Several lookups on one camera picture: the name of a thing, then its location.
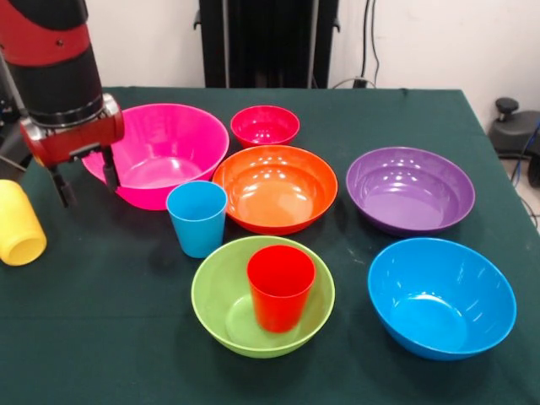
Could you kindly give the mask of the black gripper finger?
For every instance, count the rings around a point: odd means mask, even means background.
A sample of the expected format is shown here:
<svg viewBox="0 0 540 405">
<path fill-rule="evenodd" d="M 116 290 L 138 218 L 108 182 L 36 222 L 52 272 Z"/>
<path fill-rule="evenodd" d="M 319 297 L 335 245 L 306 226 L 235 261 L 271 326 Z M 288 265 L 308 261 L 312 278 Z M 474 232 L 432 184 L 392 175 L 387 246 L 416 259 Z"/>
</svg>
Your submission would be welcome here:
<svg viewBox="0 0 540 405">
<path fill-rule="evenodd" d="M 56 166 L 52 166 L 49 168 L 49 173 L 63 207 L 68 208 L 76 206 L 77 199 L 74 196 L 73 189 L 70 184 L 64 180 L 60 170 Z"/>
<path fill-rule="evenodd" d="M 120 186 L 119 177 L 116 171 L 116 166 L 113 157 L 113 151 L 111 146 L 106 146 L 101 151 L 103 164 L 103 174 L 105 177 L 105 183 L 111 192 L 115 192 Z"/>
</svg>

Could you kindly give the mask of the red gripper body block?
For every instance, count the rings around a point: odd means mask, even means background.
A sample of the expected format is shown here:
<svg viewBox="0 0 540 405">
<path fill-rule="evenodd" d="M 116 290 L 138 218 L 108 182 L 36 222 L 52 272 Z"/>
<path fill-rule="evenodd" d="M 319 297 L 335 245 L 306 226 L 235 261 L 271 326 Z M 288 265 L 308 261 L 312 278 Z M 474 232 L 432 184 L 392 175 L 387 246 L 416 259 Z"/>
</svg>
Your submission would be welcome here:
<svg viewBox="0 0 540 405">
<path fill-rule="evenodd" d="M 23 139 L 35 160 L 44 167 L 53 167 L 91 152 L 112 156 L 112 145 L 123 139 L 124 121 L 121 111 L 103 111 L 98 118 L 67 128 L 45 128 L 29 118 L 20 123 Z"/>
</svg>

